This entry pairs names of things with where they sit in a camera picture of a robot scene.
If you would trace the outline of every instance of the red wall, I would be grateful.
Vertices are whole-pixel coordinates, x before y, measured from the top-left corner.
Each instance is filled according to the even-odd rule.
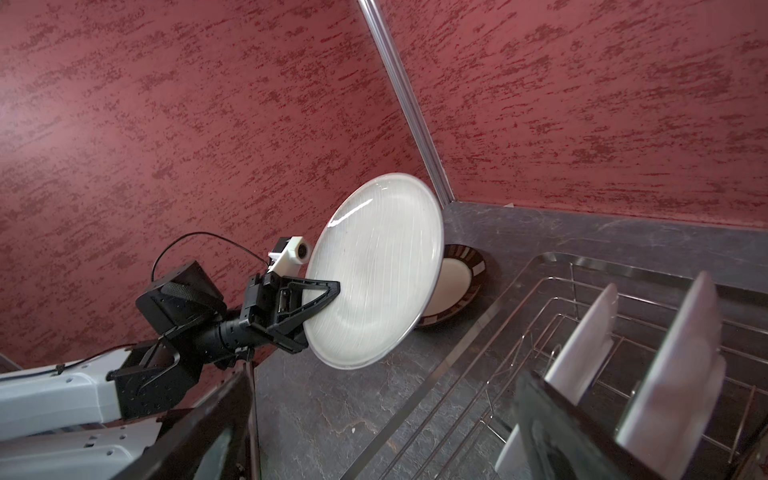
[[[0,2],[0,352],[25,367],[151,338],[172,239],[312,240],[360,184],[427,180],[355,2]],[[189,258],[232,304],[261,267]]]
[[[459,200],[768,227],[768,2],[381,2]]]

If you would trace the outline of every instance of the metal wire rack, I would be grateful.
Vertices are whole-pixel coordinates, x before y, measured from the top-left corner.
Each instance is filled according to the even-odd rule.
[[[511,306],[485,320],[485,336],[468,334],[475,338],[437,385],[437,400],[401,415],[410,422],[389,440],[399,448],[379,455],[384,466],[372,478],[497,478],[493,464],[516,423],[510,387],[517,374],[545,372],[611,282],[620,291],[614,346],[579,406],[613,432],[692,280],[546,253],[502,295]],[[768,295],[730,286],[718,286],[718,295],[727,377],[689,478],[726,478],[768,415]],[[516,478],[529,475],[523,469]]]

